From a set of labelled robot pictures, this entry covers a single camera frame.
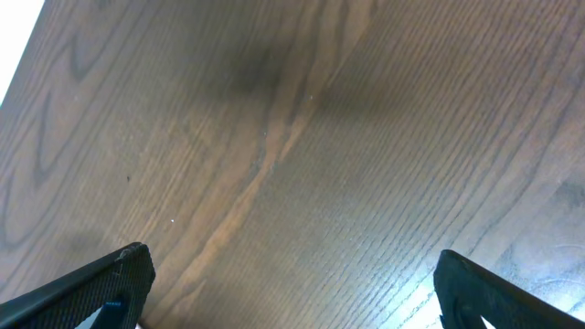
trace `wood grain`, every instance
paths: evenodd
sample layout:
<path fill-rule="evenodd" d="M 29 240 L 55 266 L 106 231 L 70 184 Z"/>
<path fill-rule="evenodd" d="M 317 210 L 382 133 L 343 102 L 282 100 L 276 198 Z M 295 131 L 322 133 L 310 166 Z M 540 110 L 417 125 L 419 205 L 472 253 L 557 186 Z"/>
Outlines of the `wood grain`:
<path fill-rule="evenodd" d="M 0 301 L 148 244 L 150 327 L 439 327 L 450 248 L 585 319 L 585 5 L 47 1 Z"/>

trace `brown wooden tabletop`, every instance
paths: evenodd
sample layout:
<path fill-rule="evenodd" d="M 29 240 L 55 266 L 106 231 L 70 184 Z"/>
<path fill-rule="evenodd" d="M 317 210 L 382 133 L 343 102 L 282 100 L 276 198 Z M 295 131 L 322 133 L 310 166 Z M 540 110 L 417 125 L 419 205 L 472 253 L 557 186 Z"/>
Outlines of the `brown wooden tabletop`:
<path fill-rule="evenodd" d="M 438 327 L 454 249 L 585 319 L 585 3 L 47 0 L 0 302 L 132 242 L 152 328 Z"/>

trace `light brown wood streak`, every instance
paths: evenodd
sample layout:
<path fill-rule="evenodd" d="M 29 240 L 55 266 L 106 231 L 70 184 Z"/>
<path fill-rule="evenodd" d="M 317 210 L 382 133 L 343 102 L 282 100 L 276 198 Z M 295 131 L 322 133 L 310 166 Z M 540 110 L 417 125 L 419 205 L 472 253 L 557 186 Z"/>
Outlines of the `light brown wood streak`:
<path fill-rule="evenodd" d="M 0 300 L 148 244 L 152 327 L 438 327 L 455 249 L 585 318 L 581 1 L 47 1 Z"/>

